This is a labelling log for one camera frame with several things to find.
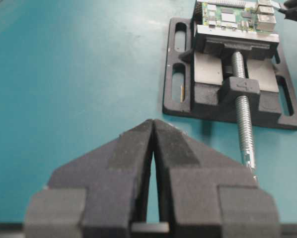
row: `teal work surface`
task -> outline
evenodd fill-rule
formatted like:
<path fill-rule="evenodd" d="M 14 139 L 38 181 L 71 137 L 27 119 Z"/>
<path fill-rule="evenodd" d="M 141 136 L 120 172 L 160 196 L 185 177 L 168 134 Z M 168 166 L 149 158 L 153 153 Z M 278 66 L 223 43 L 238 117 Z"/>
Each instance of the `teal work surface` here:
<path fill-rule="evenodd" d="M 23 221 L 51 172 L 148 118 L 240 161 L 237 126 L 162 113 L 168 24 L 194 0 L 0 3 L 0 222 Z M 297 92 L 297 23 L 277 14 Z M 254 127 L 260 185 L 297 222 L 297 131 Z M 156 189 L 148 220 L 158 217 Z"/>

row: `circuit board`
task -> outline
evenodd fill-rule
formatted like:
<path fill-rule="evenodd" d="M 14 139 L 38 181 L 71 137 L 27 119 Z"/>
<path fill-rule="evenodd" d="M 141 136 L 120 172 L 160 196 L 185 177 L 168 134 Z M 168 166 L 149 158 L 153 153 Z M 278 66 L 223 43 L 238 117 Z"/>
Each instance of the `circuit board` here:
<path fill-rule="evenodd" d="M 235 8 L 202 3 L 203 25 L 221 27 L 222 29 L 255 31 L 270 33 L 256 29 L 257 14 L 251 8 Z"/>

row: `gray plastic piece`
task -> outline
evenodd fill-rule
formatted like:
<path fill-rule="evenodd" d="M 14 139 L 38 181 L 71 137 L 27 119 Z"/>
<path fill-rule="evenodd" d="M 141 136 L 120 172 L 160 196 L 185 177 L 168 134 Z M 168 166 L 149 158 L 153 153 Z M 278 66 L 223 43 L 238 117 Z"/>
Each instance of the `gray plastic piece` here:
<path fill-rule="evenodd" d="M 25 218 L 26 238 L 81 238 L 86 190 L 46 189 L 32 197 Z"/>
<path fill-rule="evenodd" d="M 223 66 L 219 57 L 194 52 L 194 80 L 196 83 L 222 85 Z"/>
<path fill-rule="evenodd" d="M 261 91 L 279 92 L 279 86 L 270 59 L 248 59 L 247 69 L 249 78 L 258 80 Z"/>
<path fill-rule="evenodd" d="M 219 187 L 223 215 L 222 238 L 279 238 L 280 225 L 273 198 L 262 190 Z"/>
<path fill-rule="evenodd" d="M 232 8 L 224 8 L 224 7 L 222 7 L 222 13 L 233 14 L 233 9 Z"/>
<path fill-rule="evenodd" d="M 244 18 L 252 18 L 252 13 L 250 11 L 243 11 L 241 16 Z"/>

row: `teal mat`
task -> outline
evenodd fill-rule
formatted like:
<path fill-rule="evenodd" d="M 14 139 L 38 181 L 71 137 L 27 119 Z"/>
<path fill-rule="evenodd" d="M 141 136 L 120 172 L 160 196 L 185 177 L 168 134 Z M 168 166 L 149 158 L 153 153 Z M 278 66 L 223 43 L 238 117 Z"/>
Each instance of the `teal mat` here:
<path fill-rule="evenodd" d="M 240 161 L 237 126 L 162 114 L 168 24 L 194 0 L 0 3 L 0 222 L 20 222 L 58 166 L 159 118 Z M 297 91 L 297 23 L 277 15 Z M 297 131 L 254 127 L 257 174 L 297 222 Z M 148 220 L 156 221 L 151 186 Z"/>

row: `drill press vise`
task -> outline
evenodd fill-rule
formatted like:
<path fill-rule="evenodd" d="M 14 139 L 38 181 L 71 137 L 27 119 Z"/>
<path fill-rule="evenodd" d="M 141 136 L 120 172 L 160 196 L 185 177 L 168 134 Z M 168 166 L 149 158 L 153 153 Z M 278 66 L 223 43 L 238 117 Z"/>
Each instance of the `drill press vise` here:
<path fill-rule="evenodd" d="M 252 13 L 255 7 L 255 2 L 197 0 L 192 19 L 171 19 L 164 113 L 236 122 L 234 101 L 245 95 L 254 125 L 297 129 L 295 90 L 279 35 L 271 32 L 275 18 Z M 268 16 L 271 22 L 256 20 L 258 15 Z M 175 34 L 179 30 L 186 32 L 182 53 L 175 49 Z M 246 80 L 233 77 L 231 56 L 235 51 L 243 56 Z M 180 103 L 172 99 L 172 76 L 179 71 L 184 74 Z M 284 89 L 289 115 L 282 113 L 278 86 Z"/>

